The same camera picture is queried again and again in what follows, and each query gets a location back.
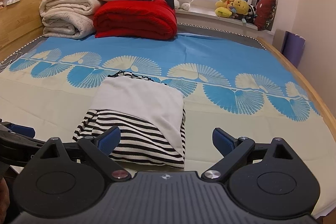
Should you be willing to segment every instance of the logo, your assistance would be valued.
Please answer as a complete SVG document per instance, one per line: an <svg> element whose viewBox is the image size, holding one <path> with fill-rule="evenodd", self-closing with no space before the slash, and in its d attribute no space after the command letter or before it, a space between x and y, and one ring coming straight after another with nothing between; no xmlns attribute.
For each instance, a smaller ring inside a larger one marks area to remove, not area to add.
<svg viewBox="0 0 336 224"><path fill-rule="evenodd" d="M163 178L164 180L170 179L172 176L168 175L168 174L164 174L161 176L161 178Z"/></svg>

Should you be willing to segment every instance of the silver bolt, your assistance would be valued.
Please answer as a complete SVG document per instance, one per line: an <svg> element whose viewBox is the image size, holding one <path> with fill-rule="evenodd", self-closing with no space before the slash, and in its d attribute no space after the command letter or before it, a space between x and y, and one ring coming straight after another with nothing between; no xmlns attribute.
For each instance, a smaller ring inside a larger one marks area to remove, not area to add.
<svg viewBox="0 0 336 224"><path fill-rule="evenodd" d="M218 179L221 176L221 173L217 170L207 170L204 175L208 179Z"/></svg>
<svg viewBox="0 0 336 224"><path fill-rule="evenodd" d="M126 170L115 170L112 172L112 177L115 179L124 179L128 177L128 172Z"/></svg>

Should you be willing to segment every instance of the mattress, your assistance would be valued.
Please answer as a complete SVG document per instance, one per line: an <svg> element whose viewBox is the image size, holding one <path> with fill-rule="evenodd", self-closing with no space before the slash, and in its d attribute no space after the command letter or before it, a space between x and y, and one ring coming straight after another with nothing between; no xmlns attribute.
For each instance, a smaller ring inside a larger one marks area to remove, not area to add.
<svg viewBox="0 0 336 224"><path fill-rule="evenodd" d="M282 137L320 182L318 213L336 200L335 141L291 73L255 40L259 47L247 41L190 33L169 41L50 37L0 73L0 118L34 127L38 139L71 142L107 75L150 76L185 96L184 170L201 174L222 158L212 144L215 127L256 142Z"/></svg>

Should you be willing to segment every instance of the person's hand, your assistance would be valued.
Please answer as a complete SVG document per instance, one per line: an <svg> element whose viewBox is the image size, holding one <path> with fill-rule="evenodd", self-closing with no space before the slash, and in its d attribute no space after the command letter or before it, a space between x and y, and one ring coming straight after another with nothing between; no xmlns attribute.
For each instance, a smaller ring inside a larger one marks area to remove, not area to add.
<svg viewBox="0 0 336 224"><path fill-rule="evenodd" d="M9 207L9 191L5 179L0 182L0 224L3 224Z"/></svg>

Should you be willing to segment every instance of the wooden bed rail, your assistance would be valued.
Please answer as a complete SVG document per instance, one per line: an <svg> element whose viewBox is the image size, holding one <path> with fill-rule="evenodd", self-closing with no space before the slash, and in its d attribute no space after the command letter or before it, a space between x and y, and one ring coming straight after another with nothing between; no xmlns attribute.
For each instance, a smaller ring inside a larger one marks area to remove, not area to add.
<svg viewBox="0 0 336 224"><path fill-rule="evenodd" d="M20 0L0 9L0 62L43 34L40 3L41 0Z"/></svg>
<svg viewBox="0 0 336 224"><path fill-rule="evenodd" d="M316 109L319 111L320 115L323 117L323 121L328 126L333 138L336 142L336 119L330 112L325 102L322 100L321 96L316 92L308 80L299 72L299 70L294 67L294 65L288 61L275 47L267 43L263 38L258 37L258 41L269 50L285 67L286 70L290 71L295 80L299 85L307 92L309 99L314 103Z"/></svg>

